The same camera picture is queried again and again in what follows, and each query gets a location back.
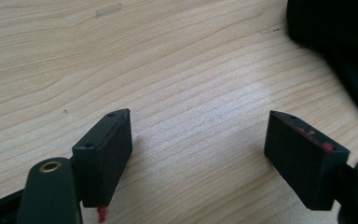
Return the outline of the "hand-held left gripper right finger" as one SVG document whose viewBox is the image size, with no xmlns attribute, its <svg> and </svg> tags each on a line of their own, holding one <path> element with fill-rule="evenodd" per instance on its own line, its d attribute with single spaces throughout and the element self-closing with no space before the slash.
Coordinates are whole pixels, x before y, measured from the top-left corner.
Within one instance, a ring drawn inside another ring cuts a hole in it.
<svg viewBox="0 0 358 224">
<path fill-rule="evenodd" d="M 298 117 L 271 111 L 264 153 L 307 208 L 332 208 L 337 170 L 350 155 L 345 147 Z"/>
</svg>

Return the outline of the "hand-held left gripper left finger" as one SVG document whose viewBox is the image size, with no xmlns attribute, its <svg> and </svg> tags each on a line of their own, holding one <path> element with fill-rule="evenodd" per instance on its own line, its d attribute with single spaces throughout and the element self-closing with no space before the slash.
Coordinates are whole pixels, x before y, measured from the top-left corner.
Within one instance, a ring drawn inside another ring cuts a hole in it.
<svg viewBox="0 0 358 224">
<path fill-rule="evenodd" d="M 98 222 L 104 223 L 132 153 L 130 110 L 119 109 L 103 116 L 72 152 L 77 198 L 85 208 L 96 208 Z"/>
</svg>

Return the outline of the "black object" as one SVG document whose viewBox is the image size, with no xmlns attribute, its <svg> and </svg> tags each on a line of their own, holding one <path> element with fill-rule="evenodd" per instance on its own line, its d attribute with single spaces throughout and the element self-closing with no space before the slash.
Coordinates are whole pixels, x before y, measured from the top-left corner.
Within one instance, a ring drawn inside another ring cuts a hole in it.
<svg viewBox="0 0 358 224">
<path fill-rule="evenodd" d="M 287 0 L 287 31 L 320 53 L 358 105 L 358 0 Z"/>
</svg>

